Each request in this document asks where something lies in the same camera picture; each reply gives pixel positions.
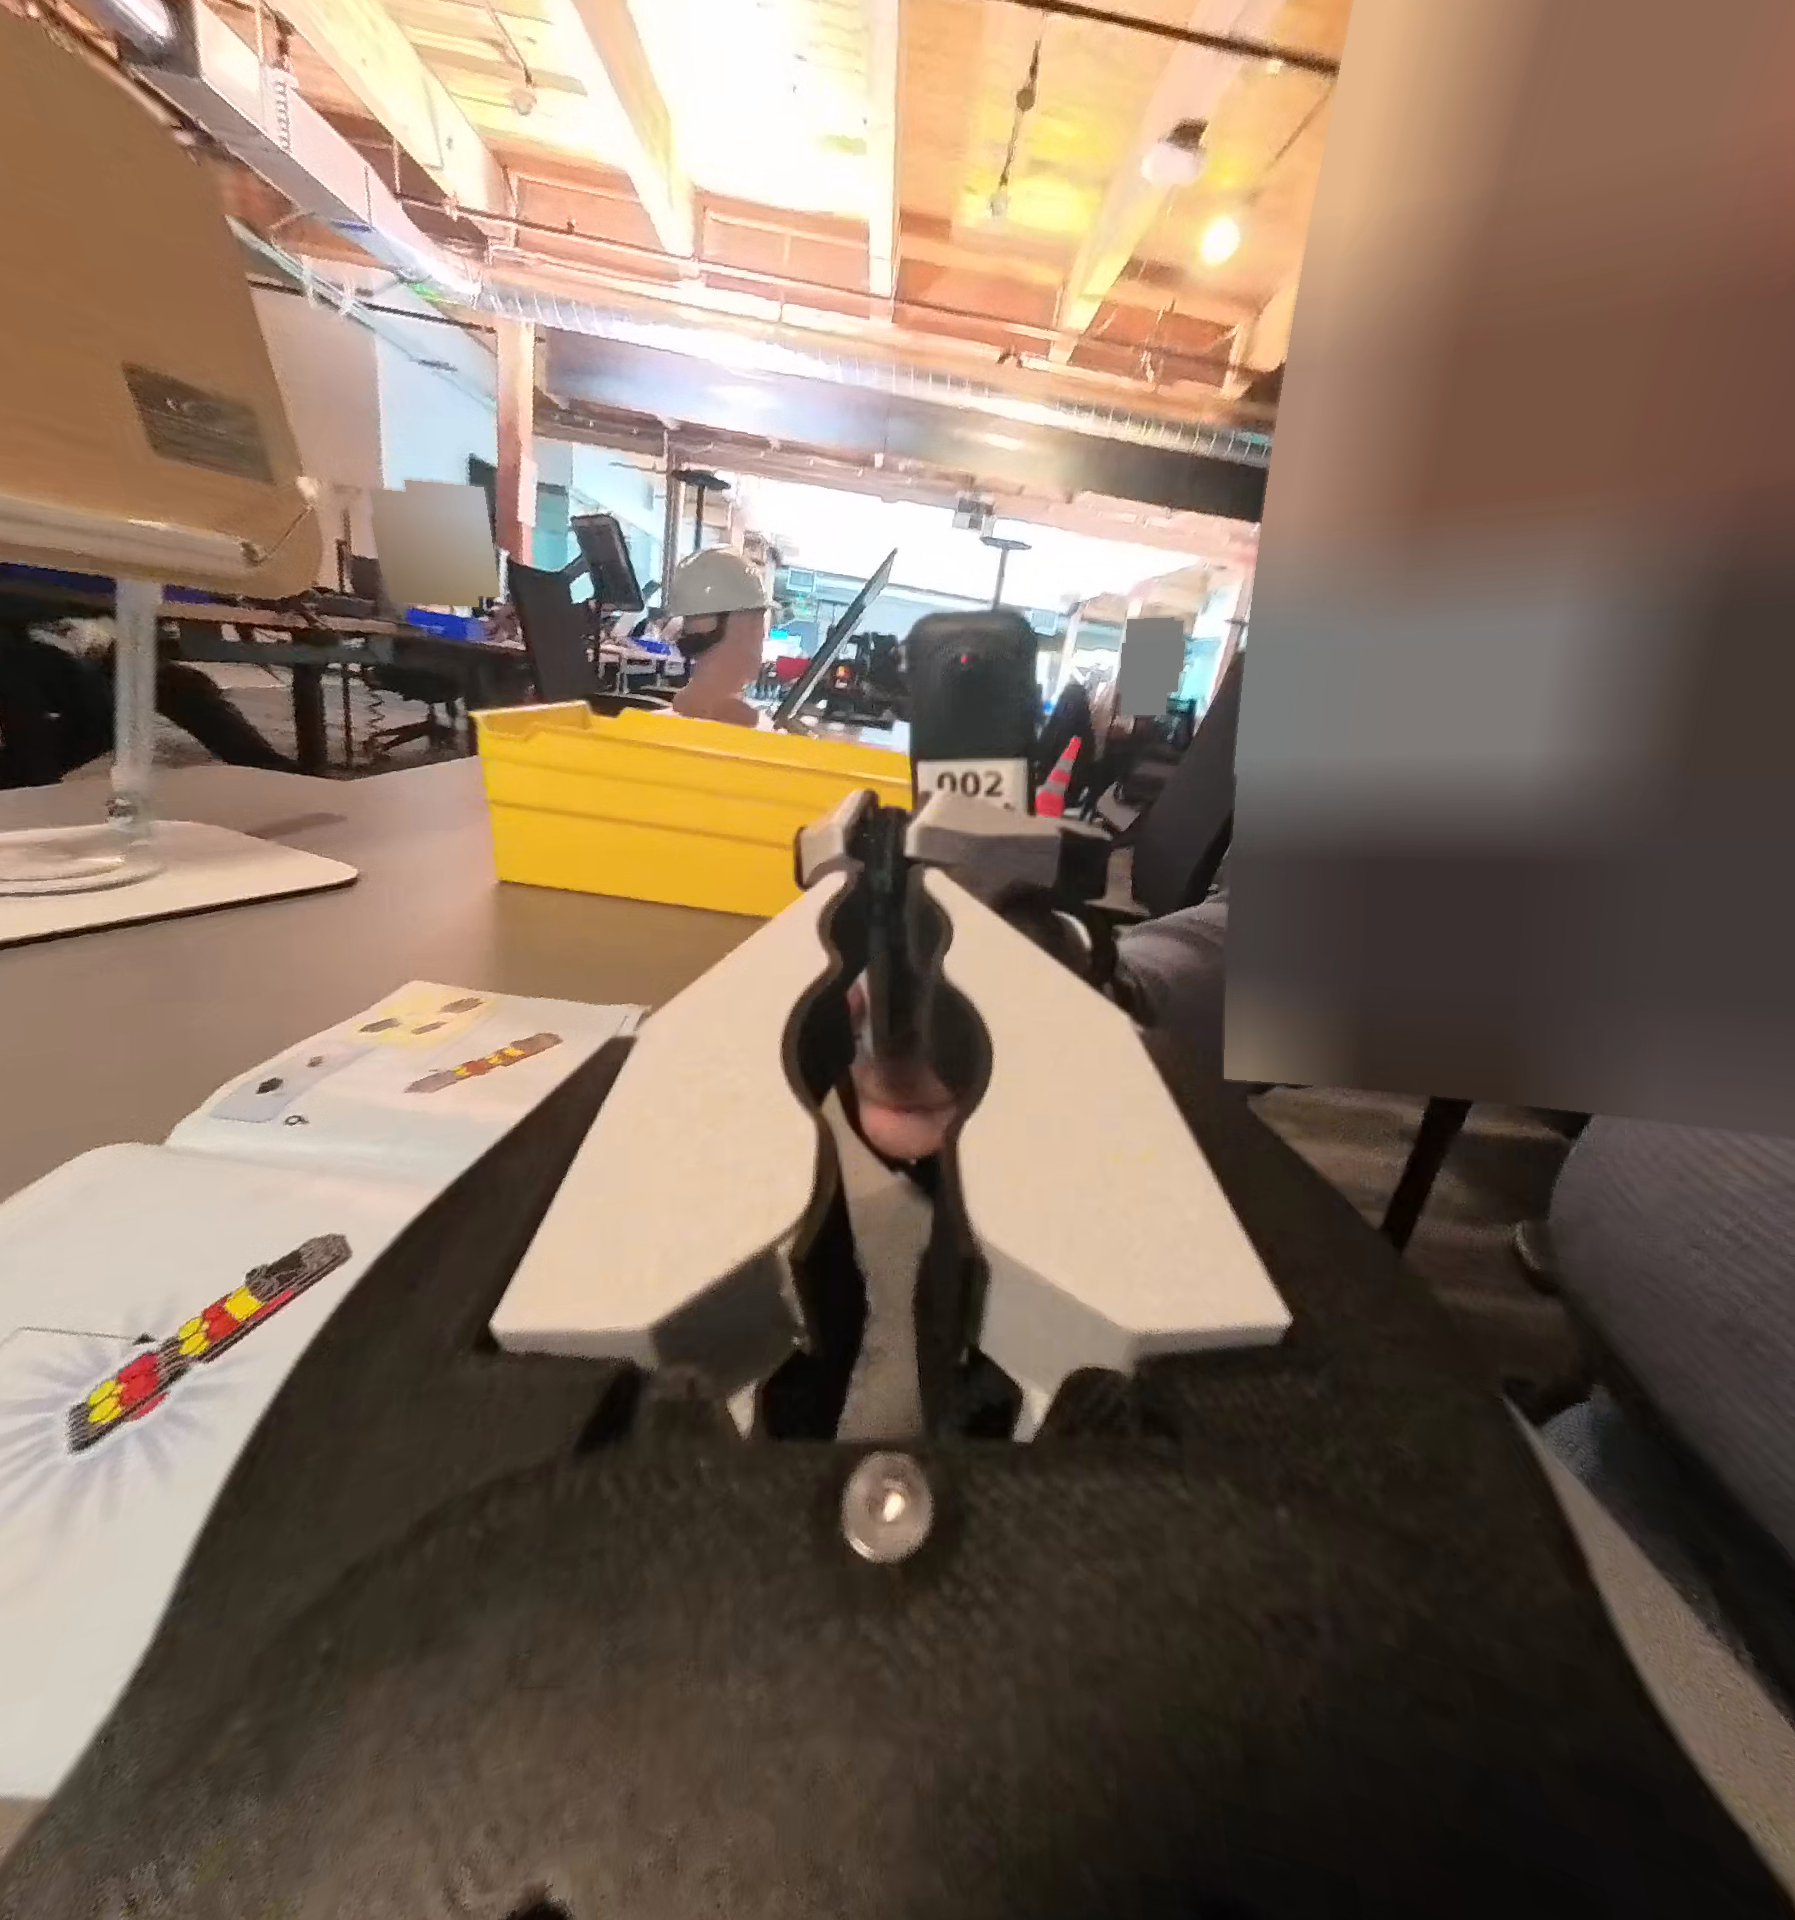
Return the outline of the slanted dark screen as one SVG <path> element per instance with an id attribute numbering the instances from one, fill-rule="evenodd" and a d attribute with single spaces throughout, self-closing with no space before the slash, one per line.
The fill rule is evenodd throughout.
<path id="1" fill-rule="evenodd" d="M 778 707 L 770 710 L 770 728 L 780 733 L 797 733 L 805 729 L 805 712 L 812 700 L 823 692 L 826 683 L 832 680 L 832 670 L 836 668 L 844 647 L 859 633 L 863 616 L 885 591 L 893 566 L 900 557 L 900 549 L 893 546 L 883 563 L 865 579 L 859 589 L 859 594 L 848 604 L 848 608 L 838 618 L 827 636 L 819 642 L 810 658 L 805 660 L 800 674 L 789 681 L 788 692 L 778 700 Z"/>

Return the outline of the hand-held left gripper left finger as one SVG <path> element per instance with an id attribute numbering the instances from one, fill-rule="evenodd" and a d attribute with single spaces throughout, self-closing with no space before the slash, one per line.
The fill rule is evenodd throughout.
<path id="1" fill-rule="evenodd" d="M 859 1055 L 863 868 L 827 868 L 641 1027 L 489 1331 L 641 1374 L 852 1374 L 869 1319 L 826 1117 Z"/>

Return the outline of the person's grey trouser leg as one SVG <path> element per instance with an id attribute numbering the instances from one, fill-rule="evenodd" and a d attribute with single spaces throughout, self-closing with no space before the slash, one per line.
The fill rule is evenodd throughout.
<path id="1" fill-rule="evenodd" d="M 1795 1532 L 1795 1139 L 1592 1121 L 1551 1208 L 1557 1278 L 1670 1432 Z"/>

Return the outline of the person's right hand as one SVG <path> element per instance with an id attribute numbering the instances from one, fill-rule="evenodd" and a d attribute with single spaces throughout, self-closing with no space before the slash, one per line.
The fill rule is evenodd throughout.
<path id="1" fill-rule="evenodd" d="M 949 1139 L 957 1096 L 921 1041 L 875 1041 L 865 979 L 852 983 L 845 1006 L 856 1052 L 842 1100 L 859 1136 L 892 1166 L 933 1157 Z"/>

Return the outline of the black lego piece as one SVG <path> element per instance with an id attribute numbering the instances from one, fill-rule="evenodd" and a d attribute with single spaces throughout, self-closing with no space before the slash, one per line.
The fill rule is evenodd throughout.
<path id="1" fill-rule="evenodd" d="M 863 1045 L 888 1068 L 909 1061 L 919 1047 L 909 835 L 911 813 L 877 801 L 859 833 L 865 918 Z"/>

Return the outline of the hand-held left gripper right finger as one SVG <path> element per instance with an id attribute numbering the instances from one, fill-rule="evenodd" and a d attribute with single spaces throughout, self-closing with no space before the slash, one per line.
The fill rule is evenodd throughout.
<path id="1" fill-rule="evenodd" d="M 953 1364 L 1007 1379 L 1133 1375 L 1277 1345 L 1292 1314 L 1137 1027 L 953 877 L 917 875 L 943 1010 L 974 1025 L 947 1139 Z"/>

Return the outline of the open lego instruction booklet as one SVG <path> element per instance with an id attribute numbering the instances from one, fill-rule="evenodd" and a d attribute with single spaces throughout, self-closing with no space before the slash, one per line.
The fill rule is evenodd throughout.
<path id="1" fill-rule="evenodd" d="M 0 1202 L 0 1800 L 89 1745 L 337 1304 L 643 1021 L 413 981 Z"/>

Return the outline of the black computer monitor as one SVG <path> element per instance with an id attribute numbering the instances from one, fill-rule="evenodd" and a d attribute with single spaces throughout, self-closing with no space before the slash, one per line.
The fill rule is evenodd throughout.
<path id="1" fill-rule="evenodd" d="M 622 520 L 613 513 L 572 516 L 573 566 L 586 597 L 601 613 L 643 613 L 645 575 L 629 553 Z"/>

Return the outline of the yellow plastic bin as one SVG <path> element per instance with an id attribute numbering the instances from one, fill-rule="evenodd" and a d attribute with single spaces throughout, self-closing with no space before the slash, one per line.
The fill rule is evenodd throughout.
<path id="1" fill-rule="evenodd" d="M 796 837 L 852 794 L 909 807 L 911 758 L 852 742 L 589 702 L 477 712 L 502 884 L 769 920 Z"/>

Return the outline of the black office chair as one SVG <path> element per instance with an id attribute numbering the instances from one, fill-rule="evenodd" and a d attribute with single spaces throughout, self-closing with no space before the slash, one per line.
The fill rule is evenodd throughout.
<path id="1" fill-rule="evenodd" d="M 589 702 L 607 692 L 596 664 L 596 604 L 573 593 L 586 579 L 582 562 L 539 568 L 505 559 L 508 600 L 541 704 Z"/>

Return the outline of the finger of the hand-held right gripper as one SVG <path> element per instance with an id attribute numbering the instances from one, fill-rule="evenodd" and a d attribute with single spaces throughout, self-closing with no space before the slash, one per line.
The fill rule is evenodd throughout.
<path id="1" fill-rule="evenodd" d="M 814 890 L 826 877 L 855 872 L 863 864 L 856 851 L 860 833 L 882 811 L 875 791 L 850 791 L 830 813 L 796 833 L 796 884 Z"/>
<path id="2" fill-rule="evenodd" d="M 911 815 L 911 862 L 953 877 L 978 899 L 1056 890 L 1061 823 L 957 791 L 935 791 Z"/>

